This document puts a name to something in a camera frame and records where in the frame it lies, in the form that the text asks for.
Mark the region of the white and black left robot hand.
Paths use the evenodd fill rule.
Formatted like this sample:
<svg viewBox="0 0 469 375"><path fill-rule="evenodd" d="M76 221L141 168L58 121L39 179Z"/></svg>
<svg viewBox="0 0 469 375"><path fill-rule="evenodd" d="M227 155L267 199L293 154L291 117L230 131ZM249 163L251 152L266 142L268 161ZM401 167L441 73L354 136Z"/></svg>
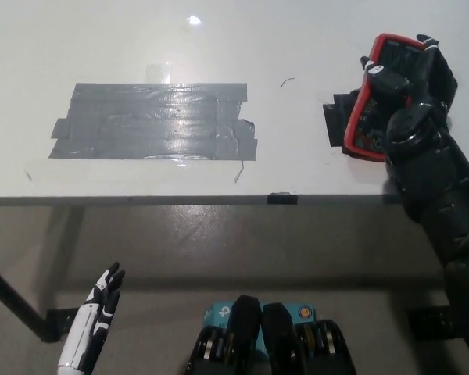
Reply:
<svg viewBox="0 0 469 375"><path fill-rule="evenodd" d="M66 337L58 375L93 373L118 306L124 275L125 271L115 262L96 281Z"/></svg>

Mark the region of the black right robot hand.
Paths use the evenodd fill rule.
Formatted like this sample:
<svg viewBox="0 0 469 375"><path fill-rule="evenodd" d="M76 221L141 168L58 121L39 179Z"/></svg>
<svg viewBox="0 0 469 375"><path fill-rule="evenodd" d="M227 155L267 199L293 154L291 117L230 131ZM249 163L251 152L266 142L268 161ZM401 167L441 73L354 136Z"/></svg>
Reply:
<svg viewBox="0 0 469 375"><path fill-rule="evenodd" d="M458 88L458 83L441 53L439 41L426 34L416 36L421 47L415 49L411 60L400 51L405 48L399 43L393 49L393 57L387 62L382 57L360 59L370 98L375 101L375 110L380 113L383 137L381 150L388 151L389 121L398 111L418 105L433 108L439 122L444 122Z"/></svg>

